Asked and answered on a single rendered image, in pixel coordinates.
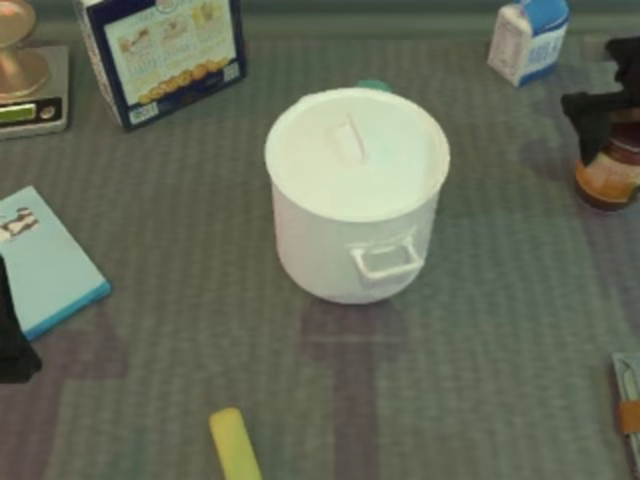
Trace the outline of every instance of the scale weighing pan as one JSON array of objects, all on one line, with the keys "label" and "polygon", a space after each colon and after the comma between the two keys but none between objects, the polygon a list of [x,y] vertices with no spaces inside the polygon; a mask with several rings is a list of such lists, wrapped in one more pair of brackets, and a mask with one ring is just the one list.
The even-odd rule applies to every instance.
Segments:
[{"label": "scale weighing pan", "polygon": [[69,120],[69,50],[17,48],[35,30],[24,0],[0,0],[0,140],[61,132]]}]

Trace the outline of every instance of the yellow object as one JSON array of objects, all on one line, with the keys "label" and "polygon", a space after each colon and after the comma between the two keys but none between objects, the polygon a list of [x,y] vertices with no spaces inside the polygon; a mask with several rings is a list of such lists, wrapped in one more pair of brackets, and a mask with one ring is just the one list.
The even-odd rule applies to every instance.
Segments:
[{"label": "yellow object", "polygon": [[209,428],[226,480],[262,480],[249,434],[238,409],[227,408],[209,417]]}]

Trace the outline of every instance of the amber jar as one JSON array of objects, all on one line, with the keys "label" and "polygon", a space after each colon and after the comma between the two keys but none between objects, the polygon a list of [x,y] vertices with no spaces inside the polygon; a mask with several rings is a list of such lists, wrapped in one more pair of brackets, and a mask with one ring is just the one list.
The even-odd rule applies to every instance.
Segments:
[{"label": "amber jar", "polygon": [[578,162],[576,190],[598,210],[622,210],[640,190],[640,121],[614,123],[607,146],[585,166]]}]

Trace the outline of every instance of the cardboard box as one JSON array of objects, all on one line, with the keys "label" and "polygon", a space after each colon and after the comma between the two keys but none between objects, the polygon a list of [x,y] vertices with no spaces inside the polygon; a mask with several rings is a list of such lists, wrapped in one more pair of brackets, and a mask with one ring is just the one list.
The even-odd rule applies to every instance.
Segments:
[{"label": "cardboard box", "polygon": [[98,84],[125,130],[246,77],[239,0],[73,0]]},{"label": "cardboard box", "polygon": [[569,24],[564,1],[532,0],[498,12],[488,64],[515,87],[551,73]]}]

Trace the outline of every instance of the gray tabletop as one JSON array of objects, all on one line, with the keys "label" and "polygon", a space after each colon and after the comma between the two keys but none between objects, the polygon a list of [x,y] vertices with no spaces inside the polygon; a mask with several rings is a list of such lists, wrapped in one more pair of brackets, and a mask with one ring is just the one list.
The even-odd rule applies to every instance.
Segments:
[{"label": "gray tabletop", "polygon": [[[484,42],[249,46],[246,81],[125,134],[74,44],[71,128],[0,144],[0,197],[34,185],[115,287],[0,387],[0,477],[222,478],[207,417],[236,406],[265,479],[630,478],[610,355],[640,348],[638,208],[576,200],[559,107],[613,67],[570,41],[515,90]],[[354,309],[281,269],[262,147],[300,96],[369,77],[440,121],[452,170],[424,272]]]}]

